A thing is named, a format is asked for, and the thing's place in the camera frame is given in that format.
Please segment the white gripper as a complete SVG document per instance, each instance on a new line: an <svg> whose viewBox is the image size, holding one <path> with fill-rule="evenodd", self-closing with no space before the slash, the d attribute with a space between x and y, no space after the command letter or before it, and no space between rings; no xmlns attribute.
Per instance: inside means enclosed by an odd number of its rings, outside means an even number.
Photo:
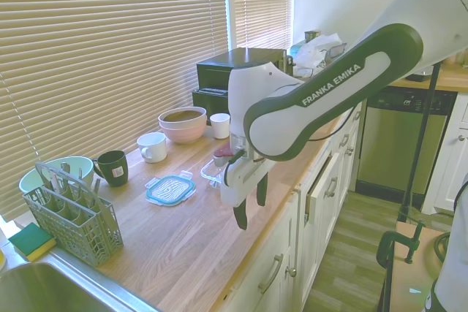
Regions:
<svg viewBox="0 0 468 312"><path fill-rule="evenodd" d="M257 204L264 206L268 191L268 173L272 161L263 159L253 162L251 159L239 159L228 164L221 182L221 200L233 207L238 227L247 229L246 198L256 190Z"/></svg>

